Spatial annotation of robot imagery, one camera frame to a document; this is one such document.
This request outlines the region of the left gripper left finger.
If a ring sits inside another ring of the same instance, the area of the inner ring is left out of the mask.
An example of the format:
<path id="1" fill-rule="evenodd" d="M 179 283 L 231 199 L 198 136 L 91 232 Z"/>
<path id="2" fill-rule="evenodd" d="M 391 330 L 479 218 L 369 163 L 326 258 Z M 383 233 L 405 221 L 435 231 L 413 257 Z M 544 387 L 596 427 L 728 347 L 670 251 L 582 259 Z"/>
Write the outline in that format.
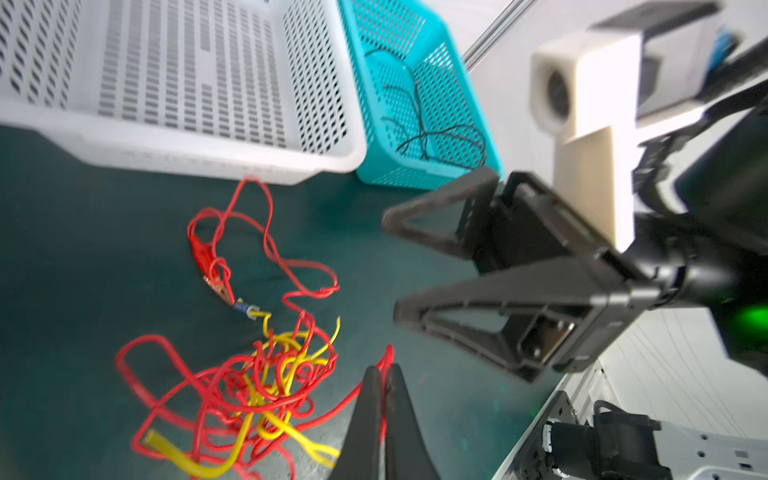
<path id="1" fill-rule="evenodd" d="M 382 377 L 374 367 L 366 369 L 347 434 L 329 480 L 376 480 L 379 478 L 382 431 Z"/>

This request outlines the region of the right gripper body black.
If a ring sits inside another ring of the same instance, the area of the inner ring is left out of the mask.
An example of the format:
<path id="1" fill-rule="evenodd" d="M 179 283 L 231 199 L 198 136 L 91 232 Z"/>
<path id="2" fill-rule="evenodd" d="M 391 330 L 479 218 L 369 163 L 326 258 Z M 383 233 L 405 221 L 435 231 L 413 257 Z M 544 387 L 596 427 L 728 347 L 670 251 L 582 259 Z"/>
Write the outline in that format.
<path id="1" fill-rule="evenodd" d="M 620 253 L 536 175 L 510 175 L 474 261 L 505 296 L 499 339 L 513 371 L 582 371 L 640 314 L 681 293 L 682 254 L 650 220 L 640 227 Z"/>

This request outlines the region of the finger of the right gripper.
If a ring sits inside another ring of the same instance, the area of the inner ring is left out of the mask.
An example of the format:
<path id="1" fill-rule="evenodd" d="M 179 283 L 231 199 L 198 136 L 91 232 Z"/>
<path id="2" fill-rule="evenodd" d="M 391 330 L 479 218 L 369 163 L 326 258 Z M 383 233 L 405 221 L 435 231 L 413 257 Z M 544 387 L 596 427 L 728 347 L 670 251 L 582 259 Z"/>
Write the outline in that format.
<path id="1" fill-rule="evenodd" d="M 494 170 L 481 167 L 385 210 L 381 228 L 411 243 L 470 259 L 487 229 L 499 184 Z"/>
<path id="2" fill-rule="evenodd" d="M 393 320 L 532 382 L 593 362 L 586 334 L 608 304 L 587 268 L 561 257 L 411 294 L 396 301 Z"/>

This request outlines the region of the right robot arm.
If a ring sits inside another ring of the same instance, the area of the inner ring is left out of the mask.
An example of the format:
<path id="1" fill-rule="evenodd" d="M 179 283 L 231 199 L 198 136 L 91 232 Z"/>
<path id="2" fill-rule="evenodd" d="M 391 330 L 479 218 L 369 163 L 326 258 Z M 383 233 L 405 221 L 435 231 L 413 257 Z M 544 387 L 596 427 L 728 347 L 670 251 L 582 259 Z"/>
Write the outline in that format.
<path id="1" fill-rule="evenodd" d="M 618 252 L 535 174 L 487 167 L 388 209 L 392 235 L 478 276 L 398 300 L 393 319 L 526 381 L 585 370 L 643 313 L 705 307 L 728 356 L 767 369 L 767 45 L 707 78 L 709 106 L 651 140 Z"/>

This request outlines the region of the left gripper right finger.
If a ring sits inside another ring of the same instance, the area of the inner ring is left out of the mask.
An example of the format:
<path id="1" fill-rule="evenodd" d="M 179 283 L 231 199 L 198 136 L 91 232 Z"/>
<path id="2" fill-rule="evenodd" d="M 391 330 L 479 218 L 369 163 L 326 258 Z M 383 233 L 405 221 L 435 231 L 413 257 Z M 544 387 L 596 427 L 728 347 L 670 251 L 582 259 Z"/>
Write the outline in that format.
<path id="1" fill-rule="evenodd" d="M 384 397 L 385 479 L 439 480 L 416 419 L 401 367 L 387 373 Z"/>

